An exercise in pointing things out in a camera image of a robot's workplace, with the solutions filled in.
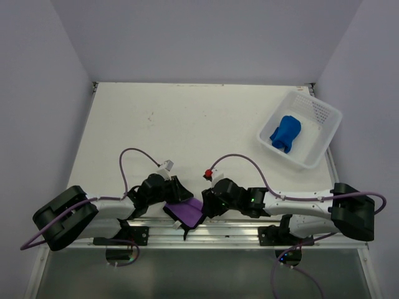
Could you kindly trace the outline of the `purple towel black trim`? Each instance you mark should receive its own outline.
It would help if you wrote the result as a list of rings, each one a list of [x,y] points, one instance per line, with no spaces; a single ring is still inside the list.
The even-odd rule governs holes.
[[[188,232],[196,229],[206,219],[206,215],[203,213],[202,208],[203,203],[192,197],[191,199],[177,204],[166,203],[163,207],[163,211],[176,223],[179,223],[179,227],[184,230],[183,240],[185,241]]]

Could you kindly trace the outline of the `blue towel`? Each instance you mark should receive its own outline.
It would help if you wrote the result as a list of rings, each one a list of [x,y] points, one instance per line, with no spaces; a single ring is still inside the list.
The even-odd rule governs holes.
[[[289,153],[292,149],[292,143],[298,137],[301,129],[302,125],[299,120],[290,115],[284,116],[279,126],[269,137],[272,146],[283,150],[286,154]]]

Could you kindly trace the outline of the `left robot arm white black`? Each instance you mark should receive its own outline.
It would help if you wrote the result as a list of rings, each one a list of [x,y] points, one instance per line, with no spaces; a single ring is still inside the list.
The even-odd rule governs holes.
[[[151,205],[179,204],[193,197],[177,176],[166,179],[153,173],[122,198],[90,196],[80,186],[71,186],[37,210],[32,220],[53,251],[88,238],[120,245],[133,240],[128,221],[144,215]]]

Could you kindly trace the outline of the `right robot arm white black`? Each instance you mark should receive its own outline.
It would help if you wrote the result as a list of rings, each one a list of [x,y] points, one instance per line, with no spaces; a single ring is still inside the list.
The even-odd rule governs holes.
[[[315,192],[307,200],[304,192],[273,194],[267,187],[246,189],[224,178],[201,195],[202,212],[209,218],[229,210],[254,219],[280,216],[272,235],[283,244],[330,233],[364,242],[374,240],[375,202],[348,184],[336,183],[333,189]]]

